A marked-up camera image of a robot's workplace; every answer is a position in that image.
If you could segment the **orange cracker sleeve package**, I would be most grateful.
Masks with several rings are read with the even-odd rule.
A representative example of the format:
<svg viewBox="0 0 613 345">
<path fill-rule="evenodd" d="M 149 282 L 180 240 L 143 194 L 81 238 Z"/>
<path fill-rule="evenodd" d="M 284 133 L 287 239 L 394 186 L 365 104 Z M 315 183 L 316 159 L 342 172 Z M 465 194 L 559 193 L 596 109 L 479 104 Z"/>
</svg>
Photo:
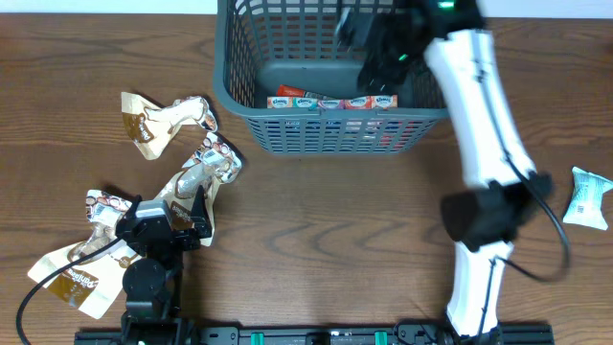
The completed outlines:
<svg viewBox="0 0 613 345">
<path fill-rule="evenodd" d="M 317 100 L 331 100 L 331 97 L 329 96 L 326 96 L 320 93 L 316 93 L 316 92 L 312 92 L 312 91 L 306 91 L 304 89 L 293 87 L 293 86 L 288 86 L 285 84 L 281 84 L 279 86 L 279 88 L 277 89 L 276 95 L 278 97 L 299 97 L 299 98 L 313 98 Z"/>
</svg>

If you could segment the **light teal tissue packet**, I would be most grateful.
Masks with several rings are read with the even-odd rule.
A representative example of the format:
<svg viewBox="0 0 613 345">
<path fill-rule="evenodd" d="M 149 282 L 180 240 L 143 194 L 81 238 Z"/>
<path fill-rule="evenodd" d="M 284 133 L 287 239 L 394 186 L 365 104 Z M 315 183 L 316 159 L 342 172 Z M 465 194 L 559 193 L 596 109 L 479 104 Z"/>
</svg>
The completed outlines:
<svg viewBox="0 0 613 345">
<path fill-rule="evenodd" d="M 612 181 L 578 167 L 572 169 L 574 191 L 564 223 L 606 231 L 608 224 L 602 213 L 603 195 L 612 190 Z"/>
</svg>

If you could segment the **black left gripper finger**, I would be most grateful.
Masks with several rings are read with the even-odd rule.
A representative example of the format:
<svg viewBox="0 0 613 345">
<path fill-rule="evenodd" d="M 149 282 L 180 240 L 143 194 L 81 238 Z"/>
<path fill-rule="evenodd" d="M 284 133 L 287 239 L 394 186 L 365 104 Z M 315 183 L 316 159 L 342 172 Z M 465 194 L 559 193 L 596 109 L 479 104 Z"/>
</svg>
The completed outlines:
<svg viewBox="0 0 613 345">
<path fill-rule="evenodd" d="M 135 219 L 136 218 L 136 211 L 138 209 L 138 206 L 142 202 L 142 200 L 143 200 L 143 198 L 140 195 L 136 195 L 135 196 L 135 198 L 131 202 L 128 210 L 124 214 L 124 219 L 125 220 Z"/>
<path fill-rule="evenodd" d="M 212 224 L 209 213 L 206 209 L 206 194 L 203 186 L 199 186 L 194 196 L 193 207 L 191 210 L 191 220 L 193 228 L 197 233 L 211 233 Z"/>
</svg>

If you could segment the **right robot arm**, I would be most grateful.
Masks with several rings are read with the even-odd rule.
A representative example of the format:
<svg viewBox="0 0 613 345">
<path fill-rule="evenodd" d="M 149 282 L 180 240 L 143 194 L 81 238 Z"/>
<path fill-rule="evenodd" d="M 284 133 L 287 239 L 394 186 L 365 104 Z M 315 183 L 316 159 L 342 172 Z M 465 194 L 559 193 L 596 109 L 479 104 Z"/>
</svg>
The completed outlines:
<svg viewBox="0 0 613 345">
<path fill-rule="evenodd" d="M 498 294 L 518 228 L 552 190 L 536 171 L 498 74 L 493 38 L 475 1 L 398 1 L 367 13 L 338 4 L 335 35 L 367 57 L 357 85 L 382 91 L 400 84 L 421 58 L 440 87 L 458 140 L 465 191 L 441 201 L 455 246 L 453 291 L 441 344 L 499 344 Z"/>
</svg>

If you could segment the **colourful tissue pack box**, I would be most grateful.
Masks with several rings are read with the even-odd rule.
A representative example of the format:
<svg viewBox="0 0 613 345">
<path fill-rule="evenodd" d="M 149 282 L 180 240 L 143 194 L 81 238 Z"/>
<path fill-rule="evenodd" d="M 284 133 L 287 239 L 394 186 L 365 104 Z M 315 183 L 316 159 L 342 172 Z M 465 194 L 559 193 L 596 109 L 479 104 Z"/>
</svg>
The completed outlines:
<svg viewBox="0 0 613 345">
<path fill-rule="evenodd" d="M 306 110 L 372 110 L 397 108 L 397 95 L 363 96 L 350 100 L 318 100 L 315 98 L 296 96 L 274 96 L 267 98 L 269 109 L 302 108 Z M 358 133 L 361 129 L 373 132 L 381 125 L 381 121 L 366 120 L 320 120 L 306 121 L 302 126 L 297 120 L 284 123 L 285 133 L 288 136 L 288 150 L 298 150 L 298 136 L 305 131 L 305 152 L 312 153 L 317 150 L 332 152 L 337 150 L 347 152 L 358 142 Z"/>
</svg>

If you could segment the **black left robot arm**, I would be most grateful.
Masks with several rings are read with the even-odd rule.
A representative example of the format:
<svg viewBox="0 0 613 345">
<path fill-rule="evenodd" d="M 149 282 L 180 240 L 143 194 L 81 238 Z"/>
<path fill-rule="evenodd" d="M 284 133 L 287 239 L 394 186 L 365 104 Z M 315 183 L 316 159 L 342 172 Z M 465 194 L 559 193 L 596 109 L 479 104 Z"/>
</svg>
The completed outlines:
<svg viewBox="0 0 613 345">
<path fill-rule="evenodd" d="M 199 330 L 181 318 L 183 254 L 201 247 L 212 236 L 198 187 L 191 212 L 193 226 L 175 230 L 170 207 L 164 199 L 138 198 L 119 220 L 116 235 L 141 259 L 125 271 L 122 284 L 126 312 L 122 318 L 122 344 L 198 344 Z"/>
</svg>

